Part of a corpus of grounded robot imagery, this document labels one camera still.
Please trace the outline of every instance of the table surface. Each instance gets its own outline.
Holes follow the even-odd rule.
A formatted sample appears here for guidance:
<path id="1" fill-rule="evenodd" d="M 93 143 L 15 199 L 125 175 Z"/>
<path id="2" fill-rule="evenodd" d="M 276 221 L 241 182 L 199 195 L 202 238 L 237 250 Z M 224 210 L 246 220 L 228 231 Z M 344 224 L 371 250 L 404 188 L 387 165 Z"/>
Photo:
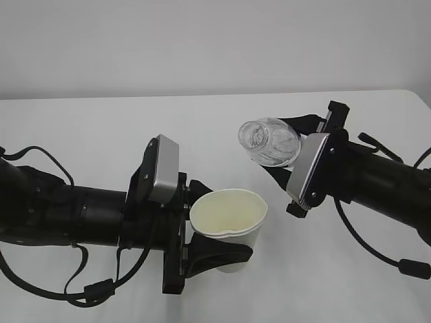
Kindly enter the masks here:
<path id="1" fill-rule="evenodd" d="M 264 116 L 326 115 L 329 100 L 346 103 L 352 141 L 364 131 L 412 164 L 430 145 L 431 110 L 403 90 L 0 101 L 0 144 L 9 153 L 29 145 L 47 149 L 75 183 L 127 190 L 147 142 L 159 133 L 180 145 L 180 171 L 217 190 L 246 188 L 269 205 L 255 253 L 243 271 L 212 270 L 186 280 L 181 296 L 163 295 L 162 253 L 105 304 L 78 309 L 41 299 L 0 276 L 2 322 L 430 322 L 431 283 L 400 275 L 350 236 L 333 201 L 306 219 L 288 215 L 287 194 L 238 144 L 239 126 Z M 38 152 L 21 164 L 61 173 Z M 431 261 L 415 230 L 352 204 L 345 212 L 362 237 L 384 254 Z M 1 243 L 10 266 L 53 291 L 79 264 L 68 247 Z M 122 272 L 140 250 L 124 252 Z M 114 277 L 115 248 L 90 246 L 90 261 L 70 290 Z"/>

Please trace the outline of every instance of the cable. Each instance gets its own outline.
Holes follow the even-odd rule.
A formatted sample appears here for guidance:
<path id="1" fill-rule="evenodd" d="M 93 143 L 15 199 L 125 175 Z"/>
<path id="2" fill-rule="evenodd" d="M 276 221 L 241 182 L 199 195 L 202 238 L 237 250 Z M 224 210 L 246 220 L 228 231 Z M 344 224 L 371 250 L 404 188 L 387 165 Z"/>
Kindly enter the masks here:
<path id="1" fill-rule="evenodd" d="M 420 185 L 422 188 L 431 189 L 431 183 L 423 183 L 417 176 L 416 170 L 418 169 L 419 165 L 428 157 L 431 155 L 431 147 L 425 150 L 425 152 L 419 157 L 419 159 L 416 161 L 416 163 L 413 165 L 413 168 L 411 169 L 411 175 L 413 177 L 413 180 L 416 181 L 418 185 Z"/>
<path id="2" fill-rule="evenodd" d="M 425 152 L 419 157 L 417 162 L 413 165 L 413 169 L 417 169 L 419 165 L 429 156 L 431 155 L 431 147 L 425 150 Z"/>
<path id="3" fill-rule="evenodd" d="M 336 199 L 334 197 L 334 203 L 335 207 L 337 208 L 338 214 L 341 217 L 341 220 L 343 221 L 344 225 L 347 227 L 347 230 L 353 235 L 355 240 L 363 247 L 365 248 L 369 253 L 371 253 L 373 256 L 377 257 L 381 261 L 390 264 L 391 266 L 397 267 L 399 272 L 403 275 L 408 275 L 416 278 L 421 279 L 430 279 L 431 278 L 431 266 L 430 264 L 427 264 L 426 262 L 420 262 L 416 260 L 410 260 L 410 259 L 401 259 L 400 261 L 396 261 L 393 259 L 390 259 L 386 257 L 385 255 L 381 254 L 377 250 L 375 250 L 373 247 L 371 247 L 369 244 L 367 244 L 356 232 L 356 230 L 353 228 L 351 223 L 349 222 L 349 219 L 345 216 L 344 210 L 341 207 L 341 203 L 339 199 Z"/>
<path id="4" fill-rule="evenodd" d="M 397 267 L 398 268 L 398 262 L 396 260 L 390 259 L 388 257 L 386 257 L 385 255 L 381 254 L 380 252 L 378 252 L 377 250 L 375 250 L 373 247 L 371 247 L 369 244 L 367 244 L 358 234 L 358 232 L 356 232 L 356 230 L 353 228 L 353 226 L 351 225 L 351 223 L 349 222 L 349 219 L 346 217 L 343 208 L 341 207 L 341 203 L 339 201 L 339 199 L 336 199 L 334 197 L 334 203 L 335 203 L 335 208 L 338 211 L 339 217 L 341 218 L 341 220 L 343 221 L 344 225 L 347 227 L 347 230 L 349 230 L 349 232 L 351 233 L 351 235 L 353 236 L 353 238 L 355 238 L 355 240 L 363 247 L 365 248 L 369 253 L 371 253 L 373 256 L 377 257 L 378 259 L 380 259 L 381 261 L 384 261 L 387 264 L 390 264 L 391 266 Z"/>
<path id="5" fill-rule="evenodd" d="M 151 247 L 153 246 L 154 238 L 156 236 L 157 226 L 158 226 L 158 220 L 159 217 L 156 215 L 153 220 L 152 230 L 150 233 L 150 237 L 148 238 L 148 243 L 145 246 L 145 248 L 142 250 L 141 256 L 139 256 L 137 262 L 135 265 L 131 268 L 131 270 L 120 278 L 120 280 L 115 281 L 115 288 L 120 287 L 121 285 L 124 285 L 127 281 L 129 281 L 141 268 L 143 262 L 146 260 L 148 253 L 150 252 Z"/>
<path id="6" fill-rule="evenodd" d="M 44 289 L 38 288 L 36 286 L 33 286 L 29 283 L 27 283 L 25 280 L 19 278 L 15 273 L 10 269 L 9 265 L 7 264 L 5 258 L 3 257 L 3 254 L 0 251 L 0 270 L 3 272 L 3 274 L 8 278 L 13 284 L 18 286 L 19 288 L 44 298 L 53 299 L 56 301 L 67 301 L 68 299 L 83 299 L 85 298 L 84 293 L 72 293 L 72 294 L 62 294 L 62 293 L 55 293 L 53 291 L 46 291 Z"/>
<path id="7" fill-rule="evenodd" d="M 11 154 L 11 155 L 6 155 L 4 153 L 4 154 L 1 154 L 0 157 L 7 160 L 7 161 L 14 162 L 14 161 L 17 161 L 17 160 L 23 158 L 24 155 L 27 154 L 27 152 L 29 152 L 30 150 L 39 150 L 39 151 L 43 152 L 58 168 L 60 168 L 60 170 L 64 173 L 64 175 L 66 175 L 67 179 L 70 181 L 71 189 L 73 189 L 73 187 L 75 186 L 75 182 L 73 181 L 73 178 L 69 174 L 69 172 L 59 163 L 58 160 L 55 159 L 54 156 L 52 156 L 49 152 L 47 152 L 45 149 L 43 149 L 39 146 L 29 146 L 27 148 L 24 148 L 23 150 L 20 150 L 17 153 Z"/>

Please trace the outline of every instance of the white wall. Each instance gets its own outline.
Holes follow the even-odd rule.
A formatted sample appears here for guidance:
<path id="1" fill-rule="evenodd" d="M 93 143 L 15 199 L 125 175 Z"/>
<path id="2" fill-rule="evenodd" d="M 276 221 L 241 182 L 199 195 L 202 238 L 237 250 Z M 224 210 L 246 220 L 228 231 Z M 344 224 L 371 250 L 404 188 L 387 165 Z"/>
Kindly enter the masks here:
<path id="1" fill-rule="evenodd" d="M 2 0 L 0 98 L 405 88 L 429 0 Z"/>

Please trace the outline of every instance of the cup rim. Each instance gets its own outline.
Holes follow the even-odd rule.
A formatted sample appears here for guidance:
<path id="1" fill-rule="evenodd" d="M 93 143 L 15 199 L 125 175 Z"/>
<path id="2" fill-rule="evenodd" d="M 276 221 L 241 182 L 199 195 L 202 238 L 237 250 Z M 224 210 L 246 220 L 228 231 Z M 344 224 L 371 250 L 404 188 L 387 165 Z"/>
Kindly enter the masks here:
<path id="1" fill-rule="evenodd" d="M 192 221 L 192 217 L 193 217 L 192 216 L 192 212 L 193 212 L 193 208 L 195 207 L 195 205 L 199 202 L 199 200 L 201 200 L 201 199 L 203 199 L 203 198 L 205 198 L 205 197 L 207 197 L 207 196 L 209 196 L 211 194 L 215 194 L 217 192 L 228 191 L 228 190 L 242 191 L 242 192 L 247 192 L 247 193 L 251 193 L 251 194 L 255 195 L 265 205 L 265 212 L 264 212 L 262 218 L 258 222 L 256 222 L 255 224 L 253 224 L 252 226 L 246 227 L 245 229 L 242 229 L 242 230 L 239 230 L 239 231 L 224 230 L 224 231 L 221 231 L 221 232 L 218 232 L 218 233 L 209 233 L 209 232 L 204 232 L 204 231 L 198 230 L 193 225 L 193 221 Z M 244 188 L 224 188 L 224 189 L 221 189 L 221 190 L 215 190 L 213 192 L 207 193 L 207 194 L 199 197 L 197 199 L 197 201 L 193 204 L 193 206 L 190 209 L 189 219 L 190 219 L 191 227 L 193 228 L 193 230 L 195 232 L 197 232 L 199 234 L 202 234 L 204 236 L 207 236 L 207 237 L 214 237 L 214 238 L 217 238 L 217 239 L 223 239 L 223 238 L 229 238 L 229 237 L 244 236 L 244 235 L 248 234 L 249 232 L 254 231 L 255 229 L 257 229 L 258 227 L 261 226 L 263 220 L 267 216 L 267 213 L 268 213 L 268 204 L 265 202 L 265 200 L 259 194 L 255 193 L 255 192 L 253 192 L 251 190 L 246 190 Z"/>

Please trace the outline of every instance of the black cable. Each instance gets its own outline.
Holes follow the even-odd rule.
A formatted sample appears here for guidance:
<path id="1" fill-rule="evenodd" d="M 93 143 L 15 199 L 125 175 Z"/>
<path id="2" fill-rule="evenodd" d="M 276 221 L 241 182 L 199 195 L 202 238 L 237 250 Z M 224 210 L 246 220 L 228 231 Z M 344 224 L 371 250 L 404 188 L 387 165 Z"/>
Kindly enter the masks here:
<path id="1" fill-rule="evenodd" d="M 11 155 L 0 155 L 1 158 L 10 161 L 10 162 L 14 162 L 16 160 L 19 160 L 21 158 L 24 157 L 25 154 L 27 154 L 27 152 L 29 152 L 30 150 L 39 150 L 41 152 L 43 152 L 58 168 L 60 168 L 60 170 L 64 173 L 64 175 L 66 175 L 67 179 L 70 181 L 70 186 L 71 189 L 73 189 L 73 187 L 75 186 L 75 182 L 73 181 L 72 176 L 69 174 L 69 172 L 59 163 L 58 160 L 55 159 L 54 156 L 52 156 L 49 152 L 47 152 L 45 149 L 39 147 L 39 146 L 29 146 L 27 148 L 24 148 L 23 150 L 17 152 L 17 153 L 13 153 Z"/>
<path id="2" fill-rule="evenodd" d="M 420 181 L 420 179 L 416 176 L 419 165 L 428 157 L 431 155 L 431 147 L 425 150 L 425 152 L 419 157 L 419 159 L 416 161 L 416 163 L 413 165 L 413 169 L 411 170 L 411 175 L 413 176 L 413 179 L 416 181 L 416 183 L 424 188 L 431 189 L 430 183 L 423 183 Z"/>
<path id="3" fill-rule="evenodd" d="M 431 155 L 431 147 L 425 150 L 425 152 L 419 157 L 417 162 L 413 165 L 414 169 L 417 169 L 419 165 L 429 156 Z"/>
<path id="4" fill-rule="evenodd" d="M 154 242 L 154 238 L 156 236 L 156 231 L 157 231 L 157 226 L 158 226 L 158 220 L 159 217 L 157 215 L 154 216 L 153 219 L 153 225 L 152 225 L 152 230 L 150 233 L 150 237 L 148 238 L 148 243 L 145 246 L 145 248 L 142 250 L 141 256 L 139 256 L 137 262 L 135 263 L 135 265 L 131 268 L 131 270 L 124 275 L 123 277 L 121 277 L 119 280 L 115 281 L 115 288 L 120 287 L 121 285 L 124 285 L 127 281 L 129 281 L 136 273 L 137 271 L 141 268 L 143 262 L 146 260 L 152 246 L 153 246 L 153 242 Z"/>
<path id="5" fill-rule="evenodd" d="M 386 257 L 385 255 L 381 254 L 380 252 L 378 252 L 377 250 L 375 250 L 373 247 L 371 247 L 369 244 L 367 244 L 358 234 L 358 232 L 356 232 L 356 230 L 353 228 L 353 226 L 351 225 L 351 223 L 349 222 L 349 219 L 346 217 L 343 208 L 341 207 L 341 203 L 339 201 L 339 199 L 336 199 L 334 197 L 334 203 L 335 203 L 335 208 L 338 211 L 339 216 L 341 217 L 341 220 L 343 221 L 344 225 L 347 227 L 347 230 L 349 230 L 349 232 L 351 233 L 351 235 L 353 236 L 353 238 L 355 238 L 355 240 L 364 248 L 366 249 L 369 253 L 371 253 L 373 256 L 377 257 L 378 259 L 380 259 L 381 261 L 384 261 L 387 264 L 390 264 L 391 266 L 397 267 L 399 263 L 396 260 L 390 259 L 388 257 Z"/>
<path id="6" fill-rule="evenodd" d="M 83 269 L 85 268 L 85 266 L 87 265 L 87 262 L 88 262 L 88 250 L 87 250 L 86 247 L 80 246 L 78 244 L 72 244 L 72 247 L 79 248 L 81 250 L 82 258 L 81 258 L 81 263 L 79 264 L 78 269 L 69 278 L 69 280 L 67 281 L 67 283 L 65 285 L 65 288 L 64 288 L 64 294 L 65 295 L 70 295 L 70 294 L 67 293 L 67 287 L 72 282 L 72 280 L 83 271 Z M 101 303 L 105 302 L 108 298 L 109 298 L 109 296 L 108 297 L 104 297 L 103 299 L 101 299 L 99 301 L 93 301 L 91 303 L 83 303 L 81 301 L 76 301 L 76 300 L 73 300 L 73 299 L 67 299 L 67 302 L 70 303 L 71 305 L 77 306 L 79 308 L 92 308 L 94 306 L 100 305 Z"/>
<path id="7" fill-rule="evenodd" d="M 8 278 L 14 285 L 18 286 L 19 288 L 48 299 L 53 299 L 56 301 L 67 301 L 70 299 L 84 299 L 85 295 L 84 293 L 72 293 L 72 294 L 63 294 L 63 293 L 55 293 L 53 291 L 46 291 L 44 289 L 38 288 L 36 286 L 33 286 L 29 283 L 27 283 L 25 280 L 19 278 L 15 273 L 11 270 L 9 265 L 7 264 L 5 258 L 3 257 L 3 254 L 0 251 L 0 270 L 2 273 Z"/>

